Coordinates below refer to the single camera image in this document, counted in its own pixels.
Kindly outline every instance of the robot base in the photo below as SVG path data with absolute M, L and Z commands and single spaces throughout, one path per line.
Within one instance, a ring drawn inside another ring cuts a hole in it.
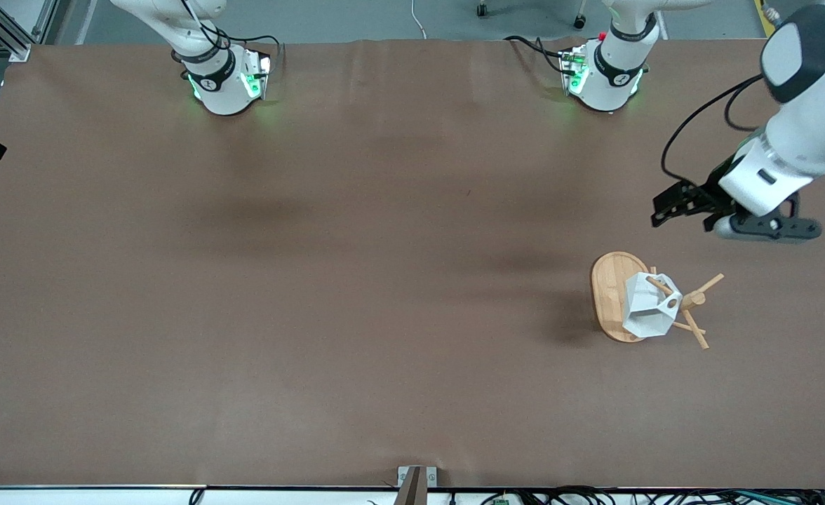
M 219 90 L 207 90 L 202 82 L 191 81 L 194 97 L 203 102 L 208 111 L 220 116 L 242 112 L 253 100 L 264 98 L 269 80 L 269 58 L 261 58 L 258 52 L 237 44 L 229 50 L 235 54 L 235 69 Z
M 577 97 L 590 109 L 611 112 L 620 109 L 631 95 L 637 93 L 637 84 L 643 76 L 643 70 L 625 86 L 612 86 L 608 77 L 596 69 L 594 54 L 599 44 L 601 42 L 598 39 L 592 39 L 563 55 L 561 68 L 575 72 L 574 76 L 563 74 L 563 90 L 567 95 Z

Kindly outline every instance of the green led light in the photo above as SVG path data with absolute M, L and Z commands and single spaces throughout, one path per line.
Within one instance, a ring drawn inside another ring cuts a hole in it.
M 257 79 L 255 76 L 246 76 L 245 74 L 241 75 L 243 77 L 242 82 L 245 84 L 245 88 L 247 89 L 247 95 L 251 98 L 257 98 L 260 96 L 260 80 Z
M 194 79 L 192 79 L 191 74 L 188 76 L 188 82 L 191 83 L 192 90 L 194 90 L 194 98 L 200 100 L 201 92 L 197 90 L 197 84 L 194 83 Z
M 575 95 L 578 95 L 578 93 L 582 92 L 582 90 L 584 89 L 584 82 L 586 81 L 586 76 L 588 76 L 588 73 L 589 68 L 585 65 L 582 67 L 581 70 L 578 71 L 578 73 L 572 76 L 572 83 L 569 85 L 569 91 L 571 93 L 575 93 Z
M 631 95 L 633 95 L 634 93 L 637 93 L 637 86 L 638 86 L 638 84 L 640 84 L 640 78 L 642 76 L 643 76 L 643 70 L 640 70 L 637 73 L 637 76 L 634 77 L 634 86 L 633 86 L 633 88 L 631 88 Z

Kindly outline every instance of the oval wooden board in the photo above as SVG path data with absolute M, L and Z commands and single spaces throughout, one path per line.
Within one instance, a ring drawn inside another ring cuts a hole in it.
M 649 272 L 646 265 L 629 252 L 609 252 L 593 264 L 590 285 L 596 318 L 606 335 L 618 342 L 640 342 L 622 327 L 624 322 L 625 283 L 634 274 Z

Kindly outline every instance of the gray floor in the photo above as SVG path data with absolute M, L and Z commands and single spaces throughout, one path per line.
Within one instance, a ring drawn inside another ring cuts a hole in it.
M 779 0 L 797 3 L 807 0 Z M 429 38 L 502 39 L 506 35 L 555 39 L 567 35 L 593 37 L 609 26 L 608 9 L 588 0 L 586 26 L 572 22 L 579 0 L 488 0 L 489 16 L 474 13 L 477 0 L 416 0 L 416 14 Z M 163 43 L 146 25 L 114 7 L 109 0 L 71 0 L 58 43 Z M 714 0 L 689 12 L 666 13 L 672 39 L 742 39 L 763 37 L 753 0 Z M 217 20 L 234 36 L 271 34 L 287 43 L 348 42 L 357 39 L 416 39 L 419 28 L 410 15 L 410 0 L 231 0 Z M 0 83 L 6 68 L 0 58 Z

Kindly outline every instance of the black cable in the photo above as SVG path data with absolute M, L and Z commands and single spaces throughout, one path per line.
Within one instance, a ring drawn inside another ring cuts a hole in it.
M 188 0 L 182 0 L 182 7 L 184 7 L 185 10 L 188 12 L 188 14 L 191 14 L 192 19 L 194 19 L 194 14 L 192 13 L 191 7 L 188 7 Z M 210 29 L 208 29 L 206 26 L 204 26 L 203 22 L 201 22 L 200 19 L 198 19 L 197 22 L 201 26 L 201 33 L 203 33 L 204 37 L 207 38 L 207 42 L 210 42 L 210 44 L 213 44 L 214 48 L 217 48 L 217 49 L 228 49 L 229 48 L 228 45 L 221 46 L 219 44 L 220 41 L 218 41 L 218 40 L 214 41 L 213 39 L 211 39 L 210 38 Z
M 663 150 L 662 150 L 662 157 L 659 160 L 659 165 L 662 167 L 662 172 L 665 173 L 665 175 L 668 175 L 669 177 L 671 177 L 672 179 L 677 179 L 678 181 L 684 182 L 684 183 L 686 183 L 686 184 L 688 184 L 688 185 L 690 185 L 690 186 L 692 186 L 696 189 L 700 189 L 700 191 L 701 191 L 702 189 L 699 186 L 697 186 L 693 181 L 687 179 L 686 177 L 684 177 L 682 175 L 677 175 L 676 173 L 671 172 L 671 170 L 669 170 L 669 167 L 666 166 L 666 160 L 668 160 L 669 150 L 671 149 L 671 145 L 673 143 L 675 143 L 675 140 L 676 140 L 676 138 L 678 138 L 678 135 L 681 134 L 681 131 L 683 131 L 684 128 L 691 121 L 694 121 L 696 116 L 700 115 L 702 113 L 702 111 L 705 111 L 705 109 L 708 109 L 709 107 L 715 105 L 715 103 L 717 103 L 719 100 L 723 99 L 724 97 L 730 95 L 730 93 L 736 92 L 736 90 L 739 90 L 740 87 L 746 86 L 748 83 L 756 82 L 756 80 L 759 80 L 760 78 L 761 78 L 761 74 L 759 74 L 759 76 L 749 77 L 749 79 L 743 81 L 742 83 L 736 84 L 736 86 L 731 86 L 729 89 L 725 90 L 725 92 L 723 92 L 720 95 L 716 96 L 715 98 L 709 100 L 708 102 L 705 102 L 703 105 L 701 105 L 699 107 L 699 109 L 696 109 L 695 111 L 693 111 L 691 113 L 691 115 L 687 116 L 687 119 L 684 119 L 684 122 L 682 122 L 681 125 L 679 125 L 678 129 L 675 130 L 675 133 L 671 134 L 671 137 L 669 138 L 669 141 L 666 142 L 665 148 L 663 148 Z
M 570 505 L 569 502 L 566 502 L 566 500 L 563 499 L 564 494 L 579 496 L 580 498 L 585 499 L 585 501 L 588 502 L 588 505 L 615 505 L 615 498 L 612 498 L 611 494 L 605 490 L 590 486 L 560 486 L 553 489 L 553 492 L 549 493 L 547 503 L 557 501 L 560 502 L 561 505 Z M 606 503 L 602 497 L 608 499 L 609 502 Z
M 522 502 L 522 505 L 546 505 L 546 503 L 544 503 L 541 499 L 537 498 L 537 495 L 535 495 L 535 493 L 525 491 L 523 489 L 511 489 L 506 490 L 504 492 L 498 492 L 484 499 L 484 501 L 481 502 L 481 505 L 487 505 L 488 503 L 493 501 L 493 499 L 498 499 L 507 494 L 517 496 L 519 501 Z
M 556 64 L 553 63 L 553 60 L 550 60 L 551 56 L 554 58 L 559 58 L 559 53 L 571 48 L 560 49 L 556 52 L 547 51 L 544 47 L 544 42 L 541 42 L 540 37 L 537 37 L 535 41 L 532 43 L 531 41 L 528 41 L 528 39 L 521 37 L 519 35 L 509 35 L 509 37 L 503 39 L 503 41 L 523 42 L 526 46 L 528 46 L 528 48 L 531 48 L 534 51 L 537 51 L 538 53 L 544 55 L 546 63 L 550 66 L 550 68 L 553 68 L 553 70 L 556 70 L 560 74 L 566 74 L 566 76 L 574 76 L 575 74 L 572 70 L 562 70 L 560 67 L 557 67 Z
M 203 493 L 206 491 L 203 488 L 195 489 L 191 492 L 191 497 L 188 498 L 188 505 L 198 505 L 203 499 Z
M 718 496 L 725 494 L 724 492 L 714 492 Z M 740 505 L 736 498 L 720 498 L 720 499 L 707 499 L 704 496 L 694 496 L 690 498 L 695 498 L 694 501 L 685 501 L 683 505 L 723 505 L 724 503 L 730 503 L 730 505 Z
M 188 7 L 188 0 L 182 0 L 182 6 L 184 6 L 185 10 L 188 11 L 188 13 L 192 12 L 191 8 Z M 201 32 L 203 32 L 204 37 L 207 38 L 207 41 L 209 41 L 210 44 L 213 44 L 216 48 L 219 48 L 219 49 L 227 49 L 229 47 L 220 46 L 219 44 L 217 44 L 217 42 L 219 42 L 219 41 L 213 41 L 213 39 L 210 38 L 210 33 L 213 33 L 213 35 L 216 35 L 219 38 L 229 39 L 229 41 L 232 41 L 232 42 L 256 42 L 256 41 L 262 41 L 263 39 L 269 39 L 270 41 L 275 42 L 276 48 L 281 47 L 281 42 L 279 42 L 279 40 L 276 39 L 272 35 L 259 35 L 259 37 L 250 37 L 250 38 L 247 38 L 247 39 L 243 39 L 243 38 L 240 38 L 240 37 L 232 37 L 231 35 L 227 34 L 223 29 L 220 29 L 219 27 L 217 27 L 216 29 L 210 29 L 210 28 L 208 28 L 208 26 L 204 25 L 203 23 L 201 23 Z
M 557 67 L 553 64 L 553 60 L 550 60 L 550 55 L 546 54 L 546 49 L 544 49 L 544 43 L 540 41 L 540 37 L 537 37 L 535 39 L 535 43 L 537 43 L 537 45 L 540 47 L 540 52 L 544 54 L 544 60 L 546 60 L 546 63 L 550 66 L 550 68 L 553 68 L 553 70 L 556 70 L 560 74 L 565 74 L 566 76 L 574 76 L 575 73 L 572 70 L 562 70 L 560 67 Z
M 207 27 L 204 27 L 204 29 L 207 29 L 207 31 L 209 31 L 209 32 L 213 32 L 210 29 L 208 29 Z M 263 39 L 271 39 L 271 41 L 275 42 L 275 56 L 272 57 L 272 62 L 274 62 L 274 64 L 275 64 L 275 62 L 278 61 L 278 59 L 281 55 L 281 51 L 282 51 L 282 49 L 284 49 L 284 45 L 282 45 L 281 42 L 272 35 L 259 35 L 259 37 L 252 37 L 252 38 L 249 38 L 249 39 L 240 39 L 240 38 L 237 38 L 237 37 L 232 37 L 231 35 L 227 34 L 224 29 L 221 29 L 219 27 L 216 28 L 215 33 L 217 35 L 219 35 L 220 37 L 223 37 L 225 39 L 229 39 L 229 41 L 232 41 L 232 42 L 253 42 L 253 41 L 262 41 Z
M 733 121 L 733 119 L 730 118 L 730 107 L 734 104 L 734 100 L 737 99 L 737 96 L 740 96 L 740 93 L 745 92 L 745 90 L 747 88 L 749 88 L 749 86 L 752 86 L 753 83 L 756 83 L 756 82 L 761 81 L 761 80 L 762 80 L 762 74 L 759 74 L 758 76 L 753 78 L 752 81 L 750 81 L 749 83 L 744 84 L 743 86 L 740 87 L 740 89 L 737 89 L 736 92 L 734 92 L 734 95 L 730 96 L 730 99 L 727 99 L 727 103 L 724 104 L 724 122 L 726 122 L 729 127 L 734 128 L 737 131 L 756 131 L 756 129 L 759 129 L 758 126 L 745 127 L 745 126 L 741 126 L 739 124 L 736 124 Z
M 509 35 L 509 37 L 503 39 L 503 41 L 510 41 L 510 42 L 517 41 L 517 42 L 521 42 L 521 43 L 525 44 L 526 46 L 531 48 L 532 51 L 537 51 L 538 53 L 543 52 L 543 54 L 545 54 L 545 55 L 554 55 L 554 57 L 558 57 L 558 55 L 559 55 L 558 52 L 548 53 L 546 51 L 546 49 L 540 48 L 534 42 L 528 41 L 528 39 L 526 39 L 524 37 L 521 37 L 519 35 Z

